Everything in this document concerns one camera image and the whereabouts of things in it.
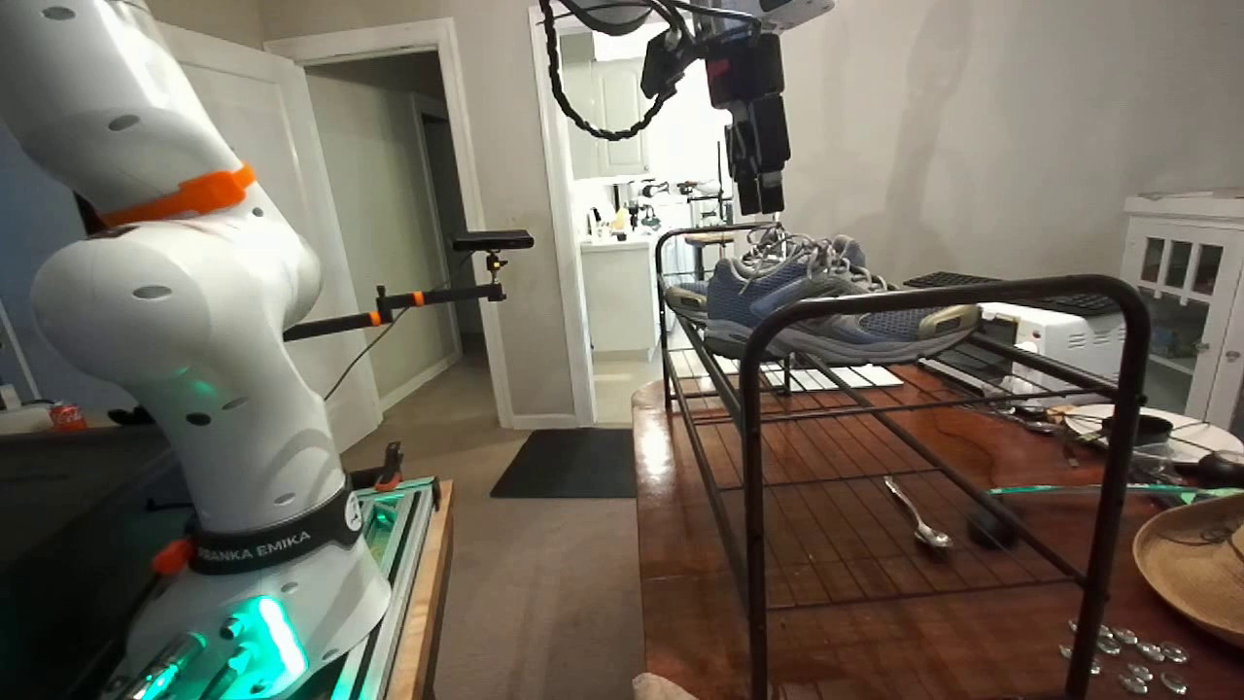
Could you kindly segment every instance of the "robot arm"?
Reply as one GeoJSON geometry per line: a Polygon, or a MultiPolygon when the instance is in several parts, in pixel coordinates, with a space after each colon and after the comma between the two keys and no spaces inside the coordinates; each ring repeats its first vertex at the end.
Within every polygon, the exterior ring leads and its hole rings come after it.
{"type": "Polygon", "coordinates": [[[564,0],[569,13],[604,37],[631,37],[636,33],[651,13],[656,13],[668,28],[651,41],[642,94],[652,99],[647,121],[626,133],[599,133],[591,129],[564,99],[564,115],[587,129],[591,137],[635,137],[647,129],[661,100],[674,99],[679,73],[703,60],[709,72],[709,99],[717,109],[730,115],[726,124],[726,159],[730,179],[738,185],[738,211],[741,213],[769,213],[783,211],[783,166],[789,159],[784,137],[784,106],[783,106],[783,48],[778,37],[797,28],[833,7],[833,0],[647,0],[647,4],[620,4],[620,0],[564,0]]]}
{"type": "Polygon", "coordinates": [[[37,318],[157,417],[195,502],[192,566],[138,615],[114,691],[283,698],[390,606],[283,348],[319,295],[316,255],[139,0],[9,0],[0,48],[3,124],[109,226],[38,270],[37,318]]]}

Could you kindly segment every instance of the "metal rack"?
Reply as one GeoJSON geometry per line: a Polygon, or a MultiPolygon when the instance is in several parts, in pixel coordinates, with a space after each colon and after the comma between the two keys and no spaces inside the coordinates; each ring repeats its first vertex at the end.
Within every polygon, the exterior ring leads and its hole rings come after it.
{"type": "MultiPolygon", "coordinates": [[[[867,615],[887,606],[922,615],[922,601],[954,601],[944,611],[962,611],[957,605],[963,601],[968,606],[982,606],[982,615],[1006,615],[1016,601],[1039,601],[1032,590],[1059,585],[1077,590],[1072,655],[1060,691],[1084,698],[1120,541],[1130,431],[1144,404],[1152,318],[1139,295],[1109,275],[840,295],[767,317],[741,354],[723,363],[701,341],[703,317],[678,304],[661,274],[661,251],[684,234],[691,229],[656,240],[664,408],[674,419],[684,419],[738,580],[749,698],[773,698],[778,688],[769,669],[773,632],[783,632],[778,646],[789,646],[789,637],[800,636],[830,636],[836,627],[833,611],[850,606],[867,615]],[[971,336],[937,357],[887,366],[901,383],[897,389],[857,389],[840,383],[833,357],[797,354],[783,341],[792,325],[830,317],[1033,304],[1046,295],[1100,295],[1115,304],[1129,325],[1115,383],[971,336]],[[687,339],[687,354],[701,363],[709,386],[679,376],[674,363],[678,332],[687,339]],[[1046,383],[1027,395],[997,395],[988,383],[971,383],[971,371],[954,366],[1027,366],[1032,376],[1046,383]],[[800,375],[817,375],[826,386],[797,395],[800,375]],[[1010,408],[1027,400],[1104,400],[1115,408],[1104,454],[1084,454],[1104,463],[1084,566],[1072,566],[1077,555],[1049,546],[1010,509],[1001,509],[1001,502],[982,496],[988,483],[963,470],[957,453],[944,449],[957,435],[929,431],[929,423],[954,419],[982,431],[1010,423],[1027,439],[1017,439],[1021,453],[1081,453],[1054,435],[1021,431],[1010,408]],[[922,507],[932,507],[937,519],[982,509],[1006,522],[1021,550],[1006,555],[957,550],[954,559],[919,551],[901,528],[901,513],[875,487],[883,475],[896,475],[922,507]]],[[[783,669],[778,676],[817,676],[817,663],[783,669]]]]}

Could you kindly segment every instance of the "white wall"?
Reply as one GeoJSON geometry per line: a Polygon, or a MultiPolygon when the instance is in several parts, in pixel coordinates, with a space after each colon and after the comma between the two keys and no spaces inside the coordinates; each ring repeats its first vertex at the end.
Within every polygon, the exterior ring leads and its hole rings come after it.
{"type": "MultiPolygon", "coordinates": [[[[647,115],[642,89],[620,89],[636,85],[642,60],[620,60],[620,63],[594,63],[591,37],[561,37],[561,85],[569,100],[581,109],[581,116],[594,129],[621,133],[647,115]]],[[[570,139],[570,177],[577,179],[636,179],[651,170],[647,143],[651,133],[636,133],[631,139],[594,139],[591,133],[569,124],[570,139]]]]}
{"type": "Polygon", "coordinates": [[[664,100],[661,116],[651,129],[651,170],[661,179],[691,179],[717,186],[730,179],[723,166],[723,129],[730,115],[712,109],[703,72],[687,72],[678,85],[674,100],[664,100]]]}
{"type": "Polygon", "coordinates": [[[147,0],[151,15],[228,45],[263,45],[258,0],[147,0]]]}
{"type": "MultiPolygon", "coordinates": [[[[417,60],[307,72],[359,300],[373,300],[379,283],[393,295],[447,283],[411,73],[417,60]]],[[[450,308],[407,312],[371,354],[380,400],[417,389],[411,383],[447,366],[456,351],[450,308]]]]}
{"type": "Polygon", "coordinates": [[[1115,274],[1125,196],[1240,186],[1240,0],[840,0],[784,37],[789,226],[875,270],[1115,274]]]}

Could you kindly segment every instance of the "black mat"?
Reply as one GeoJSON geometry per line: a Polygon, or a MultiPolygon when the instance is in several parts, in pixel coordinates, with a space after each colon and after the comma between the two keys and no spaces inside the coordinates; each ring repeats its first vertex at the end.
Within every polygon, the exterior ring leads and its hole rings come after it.
{"type": "Polygon", "coordinates": [[[631,431],[533,431],[493,500],[635,500],[631,431]]]}

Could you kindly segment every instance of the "white door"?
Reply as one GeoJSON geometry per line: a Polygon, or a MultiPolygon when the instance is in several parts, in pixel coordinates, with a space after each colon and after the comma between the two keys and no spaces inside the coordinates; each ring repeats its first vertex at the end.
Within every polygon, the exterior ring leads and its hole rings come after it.
{"type": "Polygon", "coordinates": [[[38,266],[84,238],[74,196],[37,166],[0,124],[0,304],[11,336],[0,336],[0,383],[24,400],[69,400],[84,414],[132,408],[118,386],[78,375],[37,327],[33,282],[38,266]]]}
{"type": "MultiPolygon", "coordinates": [[[[258,166],[263,192],[283,220],[307,238],[323,266],[323,291],[307,318],[354,317],[371,300],[354,300],[340,211],[316,137],[307,73],[252,48],[209,37],[158,28],[170,56],[195,83],[205,115],[218,121],[235,152],[258,166]]],[[[362,332],[292,341],[307,386],[327,395],[344,371],[364,351],[362,332]]],[[[380,400],[371,363],[359,363],[344,389],[327,400],[340,449],[359,445],[380,423],[380,400]]]]}
{"type": "Polygon", "coordinates": [[[1216,363],[1213,395],[1208,395],[1208,423],[1244,435],[1244,308],[1233,308],[1233,332],[1224,339],[1224,354],[1216,363]]]}

